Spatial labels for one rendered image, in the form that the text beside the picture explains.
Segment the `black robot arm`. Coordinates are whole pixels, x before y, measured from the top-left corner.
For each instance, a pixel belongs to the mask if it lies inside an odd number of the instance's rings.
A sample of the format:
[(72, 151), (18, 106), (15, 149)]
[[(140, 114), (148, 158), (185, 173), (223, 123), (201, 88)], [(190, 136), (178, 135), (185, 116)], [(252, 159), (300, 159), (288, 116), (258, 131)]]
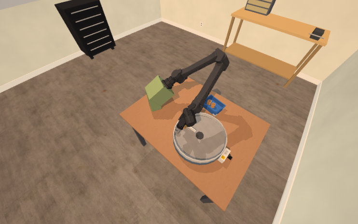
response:
[(177, 124), (177, 128), (179, 130), (183, 130), (185, 124), (187, 127), (192, 127), (194, 124), (196, 124), (197, 121), (195, 114), (202, 110), (206, 98), (208, 97), (221, 73), (226, 71), (230, 62), (227, 55), (221, 49), (217, 48), (212, 54), (190, 65), (189, 67), (174, 70), (169, 78), (161, 81), (167, 89), (171, 89), (175, 82), (179, 84), (183, 83), (189, 75), (214, 62), (216, 62), (215, 67), (200, 90), (199, 94), (187, 108), (183, 109), (183, 114), (180, 116), (180, 121)]

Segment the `blue crate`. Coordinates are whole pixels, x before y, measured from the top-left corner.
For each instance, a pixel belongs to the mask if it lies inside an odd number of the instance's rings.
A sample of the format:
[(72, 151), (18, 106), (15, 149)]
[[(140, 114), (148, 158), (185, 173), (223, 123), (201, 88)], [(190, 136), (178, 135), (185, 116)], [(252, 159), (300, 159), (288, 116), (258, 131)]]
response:
[[(207, 105), (207, 101), (211, 100), (211, 103), (215, 103), (215, 107), (211, 108), (211, 104)], [(213, 95), (210, 95), (207, 97), (205, 103), (204, 103), (204, 108), (206, 110), (208, 110), (213, 116), (216, 116), (219, 112), (221, 112), (224, 108), (225, 108), (225, 104), (223, 104), (221, 101), (219, 101), (217, 98), (215, 98)]]

